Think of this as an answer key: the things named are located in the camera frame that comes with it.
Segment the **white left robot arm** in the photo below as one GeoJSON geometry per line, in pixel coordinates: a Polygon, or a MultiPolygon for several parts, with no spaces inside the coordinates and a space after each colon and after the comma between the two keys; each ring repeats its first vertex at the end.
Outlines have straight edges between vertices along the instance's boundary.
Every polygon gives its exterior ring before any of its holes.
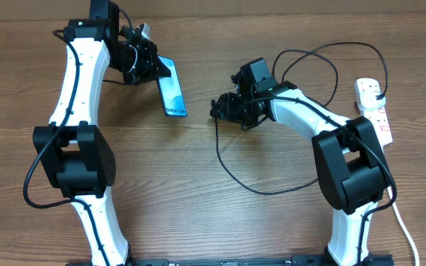
{"type": "Polygon", "coordinates": [[[91,265],[135,263],[112,200],[115,155],[98,127],[106,71],[118,70],[126,86],[154,81],[165,115],[187,115],[175,62],[158,54],[148,24],[121,25],[123,14],[110,0],[92,0],[87,18],[54,31],[67,48],[64,81],[49,123],[33,131],[35,164],[79,215],[91,265]]]}

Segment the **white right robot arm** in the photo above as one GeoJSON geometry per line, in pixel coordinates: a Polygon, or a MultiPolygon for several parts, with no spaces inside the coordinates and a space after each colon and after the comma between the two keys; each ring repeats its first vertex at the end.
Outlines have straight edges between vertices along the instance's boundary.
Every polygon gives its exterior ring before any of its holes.
{"type": "Polygon", "coordinates": [[[390,255],[373,255],[367,238],[385,189],[396,188],[372,122],[336,115],[289,82],[278,82],[263,58],[231,77],[236,92],[212,101],[215,120],[249,130],[265,119],[288,126],[310,140],[320,190],[333,208],[331,239],[322,255],[293,256],[293,265],[393,265],[390,255]]]}

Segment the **white power strip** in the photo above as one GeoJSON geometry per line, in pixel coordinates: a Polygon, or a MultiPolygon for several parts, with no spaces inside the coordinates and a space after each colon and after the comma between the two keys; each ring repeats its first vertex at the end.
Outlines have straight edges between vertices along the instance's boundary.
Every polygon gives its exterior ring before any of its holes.
{"type": "Polygon", "coordinates": [[[355,81],[354,88],[360,114],[372,122],[381,147],[392,143],[391,128],[385,111],[386,98],[377,99],[382,94],[379,82],[373,78],[359,78],[355,81]]]}

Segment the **white charger plug adapter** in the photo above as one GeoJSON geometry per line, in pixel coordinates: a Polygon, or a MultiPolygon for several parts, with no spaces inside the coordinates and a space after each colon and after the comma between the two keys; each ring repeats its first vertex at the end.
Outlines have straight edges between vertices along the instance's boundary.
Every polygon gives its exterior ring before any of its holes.
{"type": "Polygon", "coordinates": [[[386,97],[376,90],[359,90],[356,95],[356,103],[360,111],[368,112],[385,106],[386,97]]]}

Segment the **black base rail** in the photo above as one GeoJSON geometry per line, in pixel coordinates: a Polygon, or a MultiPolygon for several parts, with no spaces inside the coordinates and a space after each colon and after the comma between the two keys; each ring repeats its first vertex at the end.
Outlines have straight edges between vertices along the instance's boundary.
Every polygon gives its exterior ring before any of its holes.
{"type": "MultiPolygon", "coordinates": [[[[236,261],[221,260],[191,260],[168,261],[167,259],[138,259],[128,262],[127,265],[137,266],[320,266],[332,265],[325,260],[324,255],[295,255],[291,258],[269,259],[238,259],[236,261]]],[[[373,256],[366,259],[363,265],[391,266],[394,261],[391,255],[373,256]]]]}

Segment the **blue Samsung smartphone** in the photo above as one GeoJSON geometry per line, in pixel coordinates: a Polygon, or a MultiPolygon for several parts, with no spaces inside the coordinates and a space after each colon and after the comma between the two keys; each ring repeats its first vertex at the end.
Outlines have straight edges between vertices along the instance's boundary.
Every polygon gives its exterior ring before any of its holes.
{"type": "Polygon", "coordinates": [[[183,99],[175,62],[171,58],[165,58],[160,55],[158,57],[171,72],[170,77],[158,79],[158,88],[163,103],[164,113],[166,116],[186,117],[188,112],[183,99]]]}

